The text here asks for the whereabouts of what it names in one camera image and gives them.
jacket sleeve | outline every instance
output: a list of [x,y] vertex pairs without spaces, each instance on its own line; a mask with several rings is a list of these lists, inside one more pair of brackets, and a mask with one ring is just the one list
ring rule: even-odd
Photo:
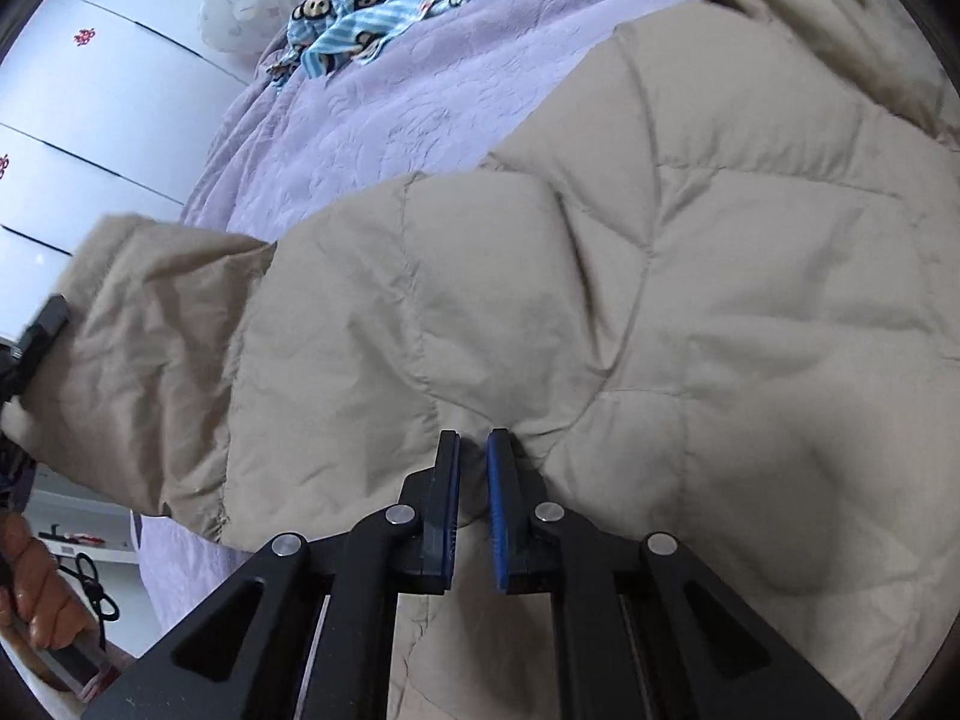
[[214,538],[248,302],[274,247],[108,217],[59,281],[71,319],[3,430],[68,479]]

wardrobe door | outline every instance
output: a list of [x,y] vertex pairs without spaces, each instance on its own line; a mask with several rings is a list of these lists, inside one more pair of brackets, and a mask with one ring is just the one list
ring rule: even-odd
[[74,0],[86,1],[122,16],[194,52],[234,79],[249,83],[256,57],[238,57],[208,47],[200,37],[203,0]]
[[70,258],[0,228],[0,337],[19,341]]
[[70,252],[104,214],[176,221],[184,207],[0,125],[0,224]]
[[244,88],[127,19],[48,0],[0,65],[0,122],[184,202]]

red decorative sticker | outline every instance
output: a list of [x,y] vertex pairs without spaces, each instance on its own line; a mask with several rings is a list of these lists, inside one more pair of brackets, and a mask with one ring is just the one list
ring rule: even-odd
[[96,29],[81,29],[76,35],[73,36],[73,42],[78,46],[85,46],[96,36]]

finger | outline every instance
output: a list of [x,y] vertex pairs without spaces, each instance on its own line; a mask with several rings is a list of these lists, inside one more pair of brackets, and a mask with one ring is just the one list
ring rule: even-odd
[[80,631],[97,630],[97,621],[79,598],[72,596],[56,617],[56,629],[50,641],[50,649],[62,650],[73,644]]
[[34,616],[30,620],[30,641],[38,650],[45,650],[50,646],[56,620],[72,595],[73,591],[64,579],[56,574],[47,574],[35,604]]
[[10,628],[13,625],[12,612],[10,594],[4,587],[0,587],[0,628]]
[[30,523],[19,514],[9,514],[3,521],[3,538],[0,548],[8,560],[20,557],[34,540],[30,533]]
[[13,567],[13,595],[21,619],[32,620],[47,577],[56,571],[47,548],[34,539],[18,557]]

lavender bedspread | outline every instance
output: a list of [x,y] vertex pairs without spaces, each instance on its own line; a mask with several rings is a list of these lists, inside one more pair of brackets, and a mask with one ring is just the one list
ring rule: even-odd
[[[345,194],[410,170],[475,167],[624,20],[684,0],[478,0],[409,29],[330,81],[265,76],[230,108],[187,224],[274,240]],[[140,571],[162,630],[246,555],[145,519]]]

